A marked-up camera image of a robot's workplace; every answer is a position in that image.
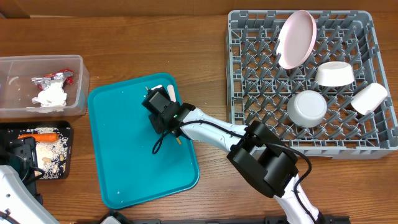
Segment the orange carrot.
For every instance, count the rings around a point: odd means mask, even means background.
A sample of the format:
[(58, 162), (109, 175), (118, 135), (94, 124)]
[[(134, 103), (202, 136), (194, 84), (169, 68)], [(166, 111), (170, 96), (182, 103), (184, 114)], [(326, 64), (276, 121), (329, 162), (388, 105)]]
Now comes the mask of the orange carrot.
[(34, 138), (37, 142), (56, 142), (59, 139), (57, 133), (42, 133), (42, 134), (22, 134), (18, 139)]

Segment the white plastic fork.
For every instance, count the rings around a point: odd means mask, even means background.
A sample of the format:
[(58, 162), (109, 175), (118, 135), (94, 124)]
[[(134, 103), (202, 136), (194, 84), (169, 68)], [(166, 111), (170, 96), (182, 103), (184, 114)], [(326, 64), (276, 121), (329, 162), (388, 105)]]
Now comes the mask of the white plastic fork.
[[(162, 85), (157, 85), (157, 86), (151, 88), (151, 90), (155, 90), (156, 88), (162, 88), (162, 87), (163, 87)], [(175, 95), (174, 86), (173, 85), (168, 85), (166, 87), (166, 89), (167, 89), (167, 93), (169, 94), (170, 100), (173, 101), (173, 102), (176, 102), (177, 99), (176, 99), (176, 95)]]

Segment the rice and peanut scraps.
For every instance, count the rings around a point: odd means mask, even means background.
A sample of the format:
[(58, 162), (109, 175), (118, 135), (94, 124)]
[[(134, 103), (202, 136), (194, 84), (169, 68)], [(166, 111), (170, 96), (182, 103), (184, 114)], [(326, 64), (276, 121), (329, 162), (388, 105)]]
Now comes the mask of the rice and peanut scraps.
[(42, 179), (61, 179), (67, 171), (68, 140), (58, 128), (27, 129), (28, 134), (57, 133), (56, 142), (36, 142), (37, 167), (45, 174)]

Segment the white napkin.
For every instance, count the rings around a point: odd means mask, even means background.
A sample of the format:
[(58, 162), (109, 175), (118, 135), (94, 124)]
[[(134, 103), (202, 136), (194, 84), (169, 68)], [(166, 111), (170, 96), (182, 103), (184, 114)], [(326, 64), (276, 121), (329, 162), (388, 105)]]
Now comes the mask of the white napkin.
[(33, 104), (40, 103), (41, 107), (65, 106), (67, 93), (63, 90), (62, 82), (53, 82), (48, 88), (33, 97)]

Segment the foil wrapper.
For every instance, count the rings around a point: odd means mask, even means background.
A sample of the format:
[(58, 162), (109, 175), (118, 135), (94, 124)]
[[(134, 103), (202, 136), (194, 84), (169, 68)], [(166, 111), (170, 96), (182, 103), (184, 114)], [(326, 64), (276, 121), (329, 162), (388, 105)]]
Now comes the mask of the foil wrapper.
[(34, 77), (31, 78), (31, 81), (40, 89), (46, 90), (52, 84), (60, 83), (61, 87), (63, 88), (66, 84), (72, 85), (73, 84), (73, 76), (74, 71), (69, 69), (60, 70), (55, 73), (49, 73), (44, 75), (43, 77)]

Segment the red sauce packet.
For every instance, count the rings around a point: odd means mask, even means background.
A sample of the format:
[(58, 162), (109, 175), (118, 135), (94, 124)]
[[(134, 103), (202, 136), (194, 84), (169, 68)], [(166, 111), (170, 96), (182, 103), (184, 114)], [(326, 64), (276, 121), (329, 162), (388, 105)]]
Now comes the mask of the red sauce packet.
[(46, 74), (44, 77), (50, 78), (51, 80), (62, 79), (64, 83), (66, 83), (68, 85), (72, 85), (74, 74), (75, 73), (73, 70), (64, 69), (64, 70), (59, 70), (55, 73)]

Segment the grey bowl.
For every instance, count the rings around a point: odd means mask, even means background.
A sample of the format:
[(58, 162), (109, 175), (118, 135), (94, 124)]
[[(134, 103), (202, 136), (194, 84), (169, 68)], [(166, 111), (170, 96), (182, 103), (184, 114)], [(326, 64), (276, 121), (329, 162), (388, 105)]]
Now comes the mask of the grey bowl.
[(319, 125), (326, 111), (326, 100), (321, 94), (312, 90), (305, 90), (294, 95), (287, 103), (287, 114), (290, 120), (304, 128)]

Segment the grey plastic dishwasher rack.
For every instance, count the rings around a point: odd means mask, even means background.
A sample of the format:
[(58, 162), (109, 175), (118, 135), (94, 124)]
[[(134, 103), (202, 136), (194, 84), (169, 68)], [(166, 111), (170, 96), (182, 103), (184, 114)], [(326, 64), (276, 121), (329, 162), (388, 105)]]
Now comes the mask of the grey plastic dishwasher rack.
[[(387, 85), (373, 19), (366, 11), (312, 11), (317, 38), (299, 67), (280, 67), (279, 33), (290, 11), (234, 10), (226, 30), (227, 112), (229, 122), (260, 121), (288, 146), (307, 156), (379, 159), (397, 150), (397, 118), (391, 97), (362, 115), (351, 102), (372, 83)], [(353, 67), (354, 82), (321, 86), (317, 68), (342, 61)], [(294, 124), (289, 99), (305, 90), (320, 93), (328, 107), (313, 128)]]

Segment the white bowl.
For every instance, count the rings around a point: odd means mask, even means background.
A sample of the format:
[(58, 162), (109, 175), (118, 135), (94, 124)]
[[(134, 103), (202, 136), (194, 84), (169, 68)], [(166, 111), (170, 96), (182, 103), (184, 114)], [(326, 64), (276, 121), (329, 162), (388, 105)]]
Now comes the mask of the white bowl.
[(321, 86), (339, 87), (354, 82), (353, 67), (346, 62), (326, 62), (321, 64), (315, 75), (315, 81)]

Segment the translucent plastic cup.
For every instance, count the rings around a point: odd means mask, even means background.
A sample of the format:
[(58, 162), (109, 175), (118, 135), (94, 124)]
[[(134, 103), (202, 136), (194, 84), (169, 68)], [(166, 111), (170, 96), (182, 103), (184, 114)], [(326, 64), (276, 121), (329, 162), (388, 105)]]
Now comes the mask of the translucent plastic cup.
[(387, 96), (387, 90), (381, 84), (371, 83), (353, 97), (351, 105), (358, 113), (367, 115), (372, 113)]

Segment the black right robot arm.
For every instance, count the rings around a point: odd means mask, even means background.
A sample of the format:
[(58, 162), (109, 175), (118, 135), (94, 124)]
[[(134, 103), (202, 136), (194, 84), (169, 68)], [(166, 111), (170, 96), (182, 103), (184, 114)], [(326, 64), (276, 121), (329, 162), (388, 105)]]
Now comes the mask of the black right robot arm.
[(245, 181), (268, 198), (274, 198), (289, 223), (324, 223), (323, 214), (314, 207), (300, 183), (311, 172), (299, 175), (296, 163), (308, 157), (286, 146), (265, 124), (224, 122), (201, 109), (172, 100), (167, 90), (149, 89), (142, 102), (149, 111), (151, 125), (160, 138), (152, 153), (157, 154), (164, 138), (173, 134), (210, 144), (227, 153), (227, 158)]

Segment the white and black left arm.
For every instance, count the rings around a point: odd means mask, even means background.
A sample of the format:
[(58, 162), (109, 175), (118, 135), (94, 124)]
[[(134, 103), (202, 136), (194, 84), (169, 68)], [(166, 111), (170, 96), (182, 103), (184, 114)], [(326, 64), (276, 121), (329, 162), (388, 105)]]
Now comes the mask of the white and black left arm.
[(58, 223), (36, 189), (45, 171), (37, 165), (35, 148), (33, 137), (1, 147), (1, 223)]

